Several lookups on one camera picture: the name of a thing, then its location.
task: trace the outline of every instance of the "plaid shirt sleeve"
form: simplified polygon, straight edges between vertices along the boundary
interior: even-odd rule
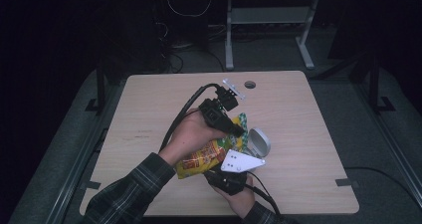
[[[299,224],[293,219],[284,217],[283,220],[272,211],[255,202],[248,215],[243,219],[243,224]]]
[[[174,176],[173,168],[152,153],[126,177],[94,196],[82,223],[139,223],[149,204]]]

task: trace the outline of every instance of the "gray carpet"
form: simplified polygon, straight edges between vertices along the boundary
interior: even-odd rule
[[[303,71],[308,77],[320,74],[339,61],[327,59],[335,29],[312,29],[307,41],[316,68],[305,68],[294,40],[297,30],[283,30],[277,34],[258,34],[258,39],[233,45],[235,72],[244,71]],[[224,65],[224,42],[213,42],[209,52],[195,47],[178,50],[171,57],[174,67],[183,62],[182,73],[221,72]],[[325,81],[310,81],[322,116],[328,127],[338,155],[346,167],[360,210],[353,215],[294,215],[301,223],[422,223],[421,208],[395,181],[407,188],[402,174],[391,155],[388,143],[377,120],[382,118],[390,128],[419,176],[422,177],[421,153],[422,117],[402,95],[394,78],[381,71],[380,95],[389,97],[396,112],[375,116],[368,107],[364,93],[367,83],[353,85],[347,79],[350,68]],[[75,164],[78,151],[89,135],[93,123],[98,122],[94,112],[84,109],[96,96],[95,74],[87,77],[54,138],[46,157],[16,209],[11,223],[45,223],[49,218],[55,197],[59,196],[69,170]],[[114,92],[108,96],[108,112],[100,129],[106,128],[124,87],[107,86]],[[81,183],[89,180],[97,155],[88,164]],[[79,205],[84,190],[77,188],[65,209],[65,223],[77,223]],[[195,223],[198,220],[151,220],[145,223]]]

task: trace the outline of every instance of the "table surface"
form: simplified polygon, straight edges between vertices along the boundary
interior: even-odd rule
[[[160,148],[165,133],[181,108],[209,83],[223,86],[228,78],[246,98],[228,112],[244,112],[248,129],[260,128],[271,142],[266,165],[254,171],[285,214],[355,213],[359,205],[351,186],[337,186],[347,178],[302,72],[248,72],[132,76],[125,85],[109,127],[80,211],[101,189],[126,176],[151,152]],[[246,89],[245,82],[256,83]],[[216,97],[210,88],[194,103]],[[257,195],[257,200],[272,210]],[[225,199],[214,192],[203,175],[174,176],[145,216],[234,215]]]

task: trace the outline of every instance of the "chip bag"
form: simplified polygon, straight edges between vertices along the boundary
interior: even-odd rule
[[[238,124],[243,130],[248,130],[246,115],[243,112],[232,118],[232,122]],[[202,149],[189,154],[183,160],[177,162],[177,177],[183,179],[203,173],[222,162],[229,149],[241,152],[247,145],[248,133],[246,131],[240,137],[229,134],[224,138],[209,141]]]

